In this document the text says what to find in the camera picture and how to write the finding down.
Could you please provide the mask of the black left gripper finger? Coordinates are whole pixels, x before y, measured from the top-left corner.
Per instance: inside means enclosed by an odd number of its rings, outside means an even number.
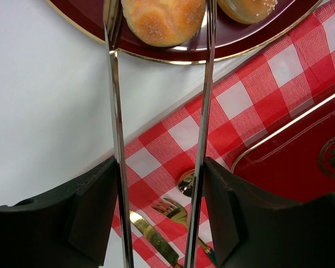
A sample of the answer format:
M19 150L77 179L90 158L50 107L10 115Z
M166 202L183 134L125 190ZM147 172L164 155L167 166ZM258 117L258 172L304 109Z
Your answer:
M113 158L51 190L0 206L0 267L100 267L117 199Z

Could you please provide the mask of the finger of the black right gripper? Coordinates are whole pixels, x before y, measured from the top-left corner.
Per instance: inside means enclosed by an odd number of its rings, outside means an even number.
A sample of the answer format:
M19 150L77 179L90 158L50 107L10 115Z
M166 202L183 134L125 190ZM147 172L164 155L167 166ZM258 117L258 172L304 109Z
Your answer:
M335 193L296 202L211 158L203 190L218 267L335 267Z

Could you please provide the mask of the round golden bread bun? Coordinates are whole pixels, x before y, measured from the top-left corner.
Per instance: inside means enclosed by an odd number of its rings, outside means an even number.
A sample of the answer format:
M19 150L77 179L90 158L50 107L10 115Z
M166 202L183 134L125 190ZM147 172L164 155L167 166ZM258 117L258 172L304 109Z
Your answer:
M189 41L200 29L205 1L122 1L130 30L144 43L172 47Z

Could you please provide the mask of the metal tongs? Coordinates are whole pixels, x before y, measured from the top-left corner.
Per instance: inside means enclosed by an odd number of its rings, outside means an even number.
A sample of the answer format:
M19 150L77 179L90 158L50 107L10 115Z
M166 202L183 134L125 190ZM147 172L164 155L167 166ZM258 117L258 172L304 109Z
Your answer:
M118 201L122 231L123 263L125 267L133 267L131 224L128 219L128 187L125 161L125 148L122 127L121 100L118 75L118 43L122 28L121 1L104 1L103 23L106 44L106 56L111 68L109 81L112 87L110 93L112 130L114 143L114 159L119 169L118 173ZM205 77L203 88L202 112L200 118L197 160L194 170L192 202L190 209L190 223L188 240L185 251L185 267L195 267L197 239L199 230L200 206L204 179L204 161L207 148L208 122L210 99L213 85L213 68L217 25L217 2L207 1L207 60L205 63Z

